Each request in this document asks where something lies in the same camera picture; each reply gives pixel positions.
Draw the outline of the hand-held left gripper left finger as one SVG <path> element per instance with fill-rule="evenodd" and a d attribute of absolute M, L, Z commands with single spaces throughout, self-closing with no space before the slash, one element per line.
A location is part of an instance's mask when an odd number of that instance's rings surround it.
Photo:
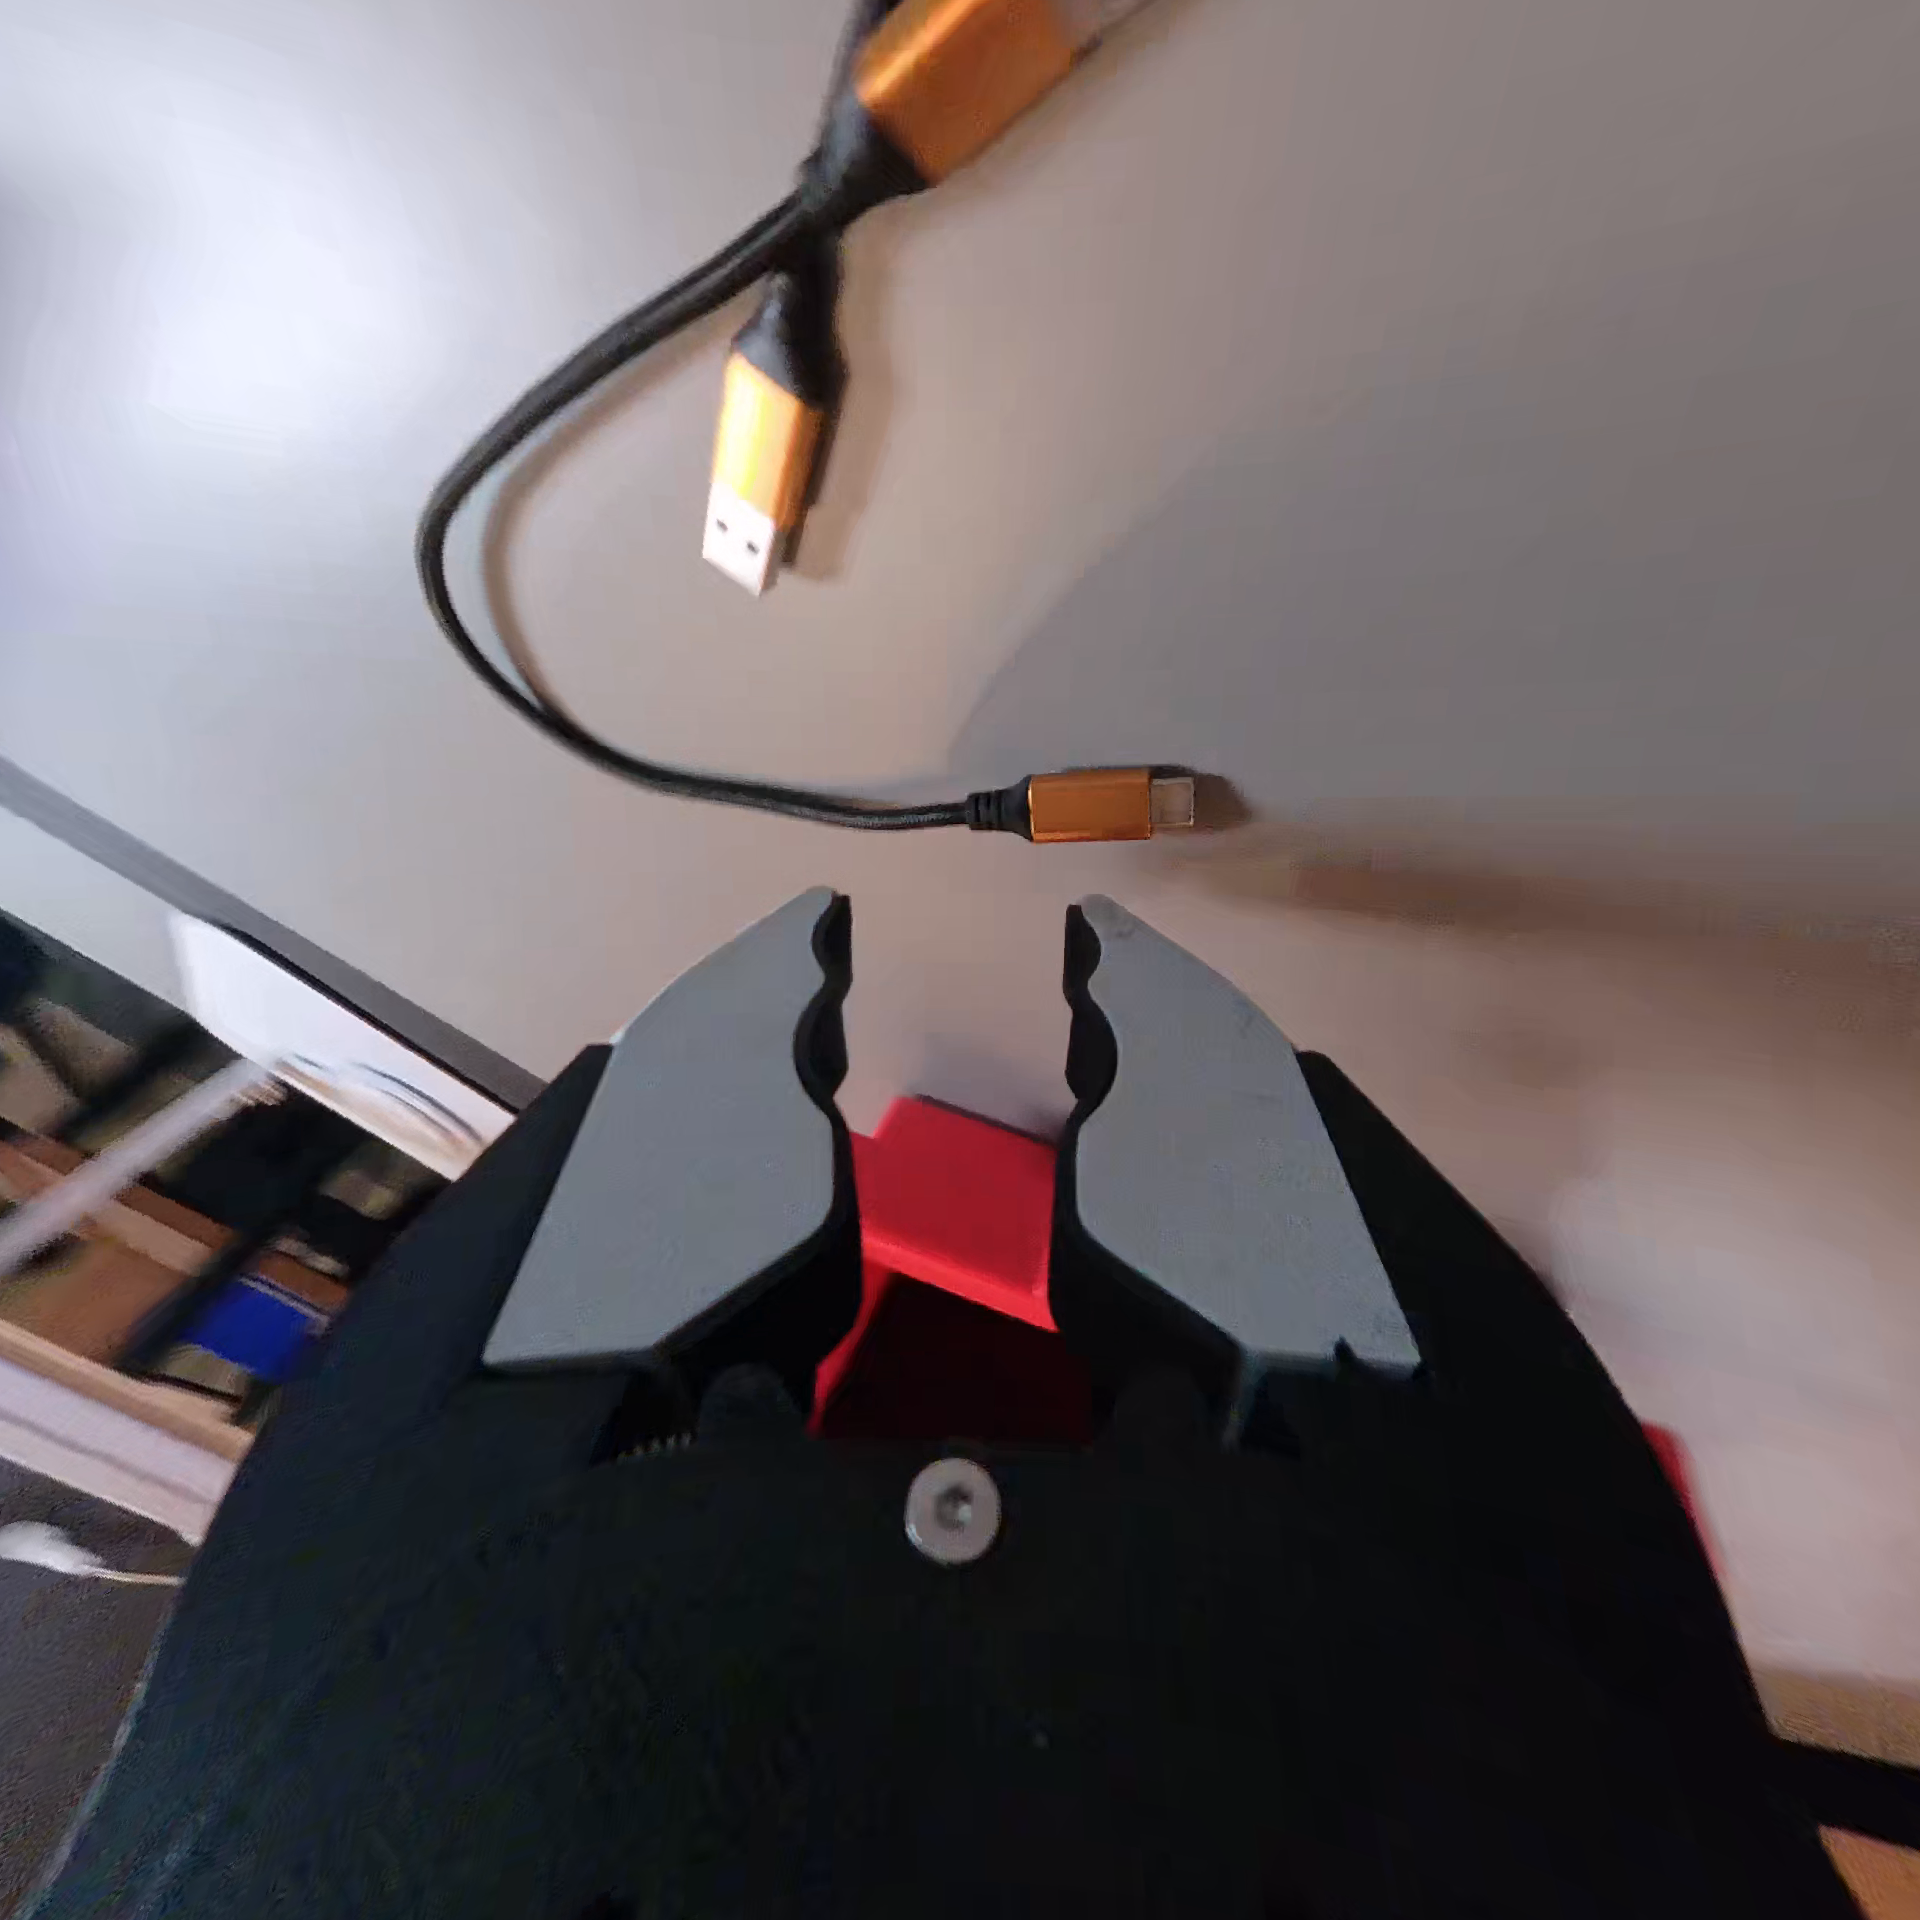
<path fill-rule="evenodd" d="M 851 960 L 851 899 L 814 887 L 627 1023 L 495 1313 L 490 1369 L 819 1369 L 861 1290 L 836 1107 Z"/>

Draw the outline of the blue box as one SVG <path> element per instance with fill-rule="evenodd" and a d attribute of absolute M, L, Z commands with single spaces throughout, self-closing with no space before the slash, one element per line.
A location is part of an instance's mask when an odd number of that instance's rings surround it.
<path fill-rule="evenodd" d="M 330 1308 L 250 1271 L 213 1292 L 178 1340 L 256 1384 L 283 1386 L 304 1369 L 330 1322 Z"/>

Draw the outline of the red plastic bin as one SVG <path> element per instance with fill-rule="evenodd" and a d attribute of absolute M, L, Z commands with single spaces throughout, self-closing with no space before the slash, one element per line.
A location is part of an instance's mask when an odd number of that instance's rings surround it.
<path fill-rule="evenodd" d="M 1510 1660 L 1654 1714 L 1740 1695 L 1717 1556 L 1578 1324 L 1344 1069 L 1303 1067 L 1408 1376 L 1358 1335 L 1239 1354 L 1082 1223 L 1077 1139 L 900 1100 L 847 1137 L 859 1304 L 826 1413 L 682 1460 L 739 1530 L 739 1560 L 687 1536 L 699 1577 L 741 1577 L 736 1632 L 870 1677 L 956 1635 L 991 1713 L 1371 1660 Z"/>

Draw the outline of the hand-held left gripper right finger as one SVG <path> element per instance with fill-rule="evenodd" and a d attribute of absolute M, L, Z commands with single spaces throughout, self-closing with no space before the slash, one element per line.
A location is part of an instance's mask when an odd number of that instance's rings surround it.
<path fill-rule="evenodd" d="M 1066 1077 L 1047 1308 L 1116 1408 L 1176 1376 L 1237 1445 L 1269 1386 L 1423 1364 L 1298 1050 L 1108 896 L 1066 917 Z"/>

